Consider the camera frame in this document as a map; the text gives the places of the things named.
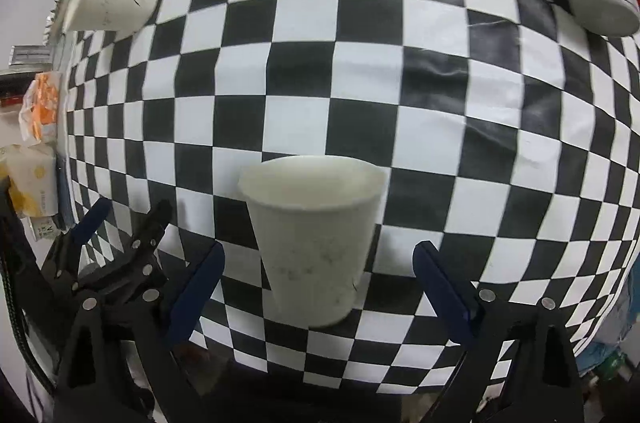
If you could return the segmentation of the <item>small white paper cup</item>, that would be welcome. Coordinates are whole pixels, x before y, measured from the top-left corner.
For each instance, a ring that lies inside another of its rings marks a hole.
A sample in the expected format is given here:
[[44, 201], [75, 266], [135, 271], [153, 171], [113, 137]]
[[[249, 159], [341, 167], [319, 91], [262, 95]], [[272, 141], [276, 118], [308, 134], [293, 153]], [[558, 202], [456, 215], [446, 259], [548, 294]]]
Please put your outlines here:
[[238, 188], [283, 319], [305, 328], [343, 320], [356, 303], [385, 172], [348, 157], [291, 156], [245, 169]]

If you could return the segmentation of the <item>yellow white box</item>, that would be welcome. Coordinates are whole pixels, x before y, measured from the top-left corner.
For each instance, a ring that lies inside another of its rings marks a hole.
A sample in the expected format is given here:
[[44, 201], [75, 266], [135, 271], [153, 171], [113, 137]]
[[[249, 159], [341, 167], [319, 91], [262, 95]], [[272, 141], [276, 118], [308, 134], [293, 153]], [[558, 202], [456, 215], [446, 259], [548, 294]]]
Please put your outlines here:
[[1, 148], [1, 178], [10, 180], [9, 194], [19, 217], [58, 213], [56, 155], [47, 144]]

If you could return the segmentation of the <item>black white checkered tablecloth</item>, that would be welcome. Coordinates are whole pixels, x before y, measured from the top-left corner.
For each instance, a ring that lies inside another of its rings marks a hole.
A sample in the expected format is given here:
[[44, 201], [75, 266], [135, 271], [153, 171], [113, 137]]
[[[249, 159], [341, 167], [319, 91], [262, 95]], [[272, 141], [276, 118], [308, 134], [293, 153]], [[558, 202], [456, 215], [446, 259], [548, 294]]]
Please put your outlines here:
[[[420, 241], [500, 299], [552, 299], [577, 354], [638, 254], [639, 40], [585, 31], [566, 0], [160, 0], [133, 36], [78, 33], [65, 120], [74, 213], [113, 202], [88, 260], [170, 202], [167, 273], [213, 241], [227, 258], [194, 341], [293, 381], [447, 382], [461, 351], [413, 278]], [[285, 154], [387, 177], [356, 307], [329, 329], [278, 312], [239, 193]]]

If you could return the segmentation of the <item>orange snack packet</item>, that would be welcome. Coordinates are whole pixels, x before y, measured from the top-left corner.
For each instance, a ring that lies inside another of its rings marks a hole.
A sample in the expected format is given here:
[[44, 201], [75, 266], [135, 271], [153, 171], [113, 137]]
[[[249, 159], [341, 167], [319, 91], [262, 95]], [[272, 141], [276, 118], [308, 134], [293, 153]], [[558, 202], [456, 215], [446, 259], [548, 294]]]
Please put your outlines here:
[[62, 73], [37, 73], [23, 97], [18, 125], [25, 143], [52, 143], [58, 135], [58, 104]]

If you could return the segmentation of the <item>white paper cup with drawing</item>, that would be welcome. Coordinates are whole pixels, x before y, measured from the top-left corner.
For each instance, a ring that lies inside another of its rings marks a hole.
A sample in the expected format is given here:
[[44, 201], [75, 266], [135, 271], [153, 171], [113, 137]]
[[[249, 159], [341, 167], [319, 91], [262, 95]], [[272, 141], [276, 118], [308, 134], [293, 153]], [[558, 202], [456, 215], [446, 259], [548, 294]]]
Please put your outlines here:
[[158, 0], [69, 0], [62, 31], [114, 31], [134, 33], [142, 29]]

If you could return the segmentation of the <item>snack plate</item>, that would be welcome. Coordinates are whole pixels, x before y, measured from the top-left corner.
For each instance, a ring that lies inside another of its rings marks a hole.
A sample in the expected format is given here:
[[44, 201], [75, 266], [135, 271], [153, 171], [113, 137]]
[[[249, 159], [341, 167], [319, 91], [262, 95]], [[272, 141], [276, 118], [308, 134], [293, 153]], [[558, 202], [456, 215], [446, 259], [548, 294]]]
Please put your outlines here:
[[53, 46], [66, 32], [65, 20], [71, 0], [54, 0], [43, 30], [43, 44]]

